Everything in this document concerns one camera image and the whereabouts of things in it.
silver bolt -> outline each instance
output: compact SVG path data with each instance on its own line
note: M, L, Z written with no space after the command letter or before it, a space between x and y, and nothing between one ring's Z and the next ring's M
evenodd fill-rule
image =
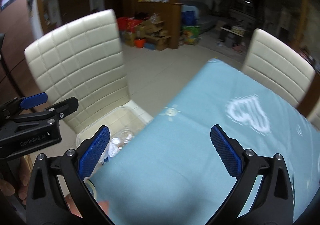
M38 158L38 160L44 159L44 154L43 154L43 153L39 154L39 155L37 156L37 158Z
M276 159L282 160L282 159L283 159L283 156L282 156L281 154L276 154Z
M53 124L54 122L55 122L54 119L49 119L49 120L47 121L47 123L50 124L50 125Z
M245 151L245 153L247 154L247 156L253 156L254 155L254 151L252 149L247 149Z
M73 156L74 153L75 153L75 150L74 150L74 149L69 149L69 150L66 152L67 156Z

blue tablecloth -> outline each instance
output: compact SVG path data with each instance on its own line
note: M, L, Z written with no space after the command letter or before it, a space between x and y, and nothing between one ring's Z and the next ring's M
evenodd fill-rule
M236 179L210 141L219 124L243 148L284 156L296 220L319 188L320 135L296 109L250 77L212 59L169 105L93 177L116 225L205 224ZM241 212L247 213L257 178Z

orange bucket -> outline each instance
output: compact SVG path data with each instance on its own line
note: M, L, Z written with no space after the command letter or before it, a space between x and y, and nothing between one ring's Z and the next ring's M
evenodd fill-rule
M138 48L143 48L144 47L144 43L146 42L146 39L137 39L134 40L134 44L136 45L136 47Z

blue textured pad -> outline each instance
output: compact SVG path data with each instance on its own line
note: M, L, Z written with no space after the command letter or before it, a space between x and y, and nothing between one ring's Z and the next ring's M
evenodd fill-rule
M104 127L79 161L78 174L81 180L91 175L109 140L110 131L107 127Z
M242 173L241 158L217 127L211 128L210 138L229 175L238 179Z
M36 107L46 103L47 100L48 100L48 95L45 92L42 92L40 94L24 98L20 103L20 108L30 109L32 107Z

red bag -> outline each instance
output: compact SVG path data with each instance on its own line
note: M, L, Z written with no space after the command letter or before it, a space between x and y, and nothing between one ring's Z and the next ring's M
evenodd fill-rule
M119 31L125 31L127 29L127 19L128 17L117 18Z
M142 20L133 19L133 18L128 18L126 21L127 21L127 31L132 33L135 32L134 27L142 23Z

